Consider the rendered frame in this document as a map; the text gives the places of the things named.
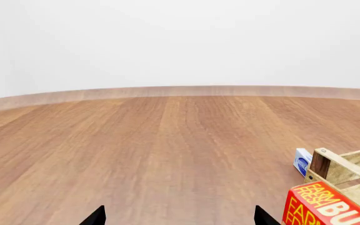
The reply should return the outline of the red butter box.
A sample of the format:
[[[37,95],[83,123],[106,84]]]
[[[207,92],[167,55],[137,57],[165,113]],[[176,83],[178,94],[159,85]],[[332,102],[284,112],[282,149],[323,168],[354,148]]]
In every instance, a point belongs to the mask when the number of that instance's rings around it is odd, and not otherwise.
[[[360,225],[360,206],[315,181],[289,190],[281,225]]]

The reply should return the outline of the white and blue box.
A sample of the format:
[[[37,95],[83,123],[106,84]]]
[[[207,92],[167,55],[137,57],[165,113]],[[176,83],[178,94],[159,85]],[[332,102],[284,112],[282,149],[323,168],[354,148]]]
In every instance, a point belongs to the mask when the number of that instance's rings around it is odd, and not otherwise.
[[[311,163],[312,158],[313,155],[309,153],[306,149],[297,148],[293,161],[293,166],[298,170],[298,172],[300,172],[300,174],[302,174],[302,176],[306,177],[308,166]]]

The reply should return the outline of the wooden tray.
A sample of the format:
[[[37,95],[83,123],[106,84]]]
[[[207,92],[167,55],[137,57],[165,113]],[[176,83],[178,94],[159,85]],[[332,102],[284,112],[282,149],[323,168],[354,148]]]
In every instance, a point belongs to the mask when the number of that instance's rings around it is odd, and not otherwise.
[[[305,183],[322,181],[360,206],[360,150],[338,155],[315,149]]]

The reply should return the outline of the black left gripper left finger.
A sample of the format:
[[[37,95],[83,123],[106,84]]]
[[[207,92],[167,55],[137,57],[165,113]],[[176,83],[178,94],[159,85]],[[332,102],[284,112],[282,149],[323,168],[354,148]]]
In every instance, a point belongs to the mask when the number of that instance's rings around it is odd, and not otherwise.
[[[99,206],[93,213],[91,213],[79,225],[105,225],[106,212],[104,206]]]

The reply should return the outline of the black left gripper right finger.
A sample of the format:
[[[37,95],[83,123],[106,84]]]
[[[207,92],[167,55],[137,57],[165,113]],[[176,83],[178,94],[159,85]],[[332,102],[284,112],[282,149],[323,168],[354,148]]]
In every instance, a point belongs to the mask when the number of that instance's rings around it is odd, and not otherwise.
[[[281,225],[260,206],[255,207],[254,222],[255,225]]]

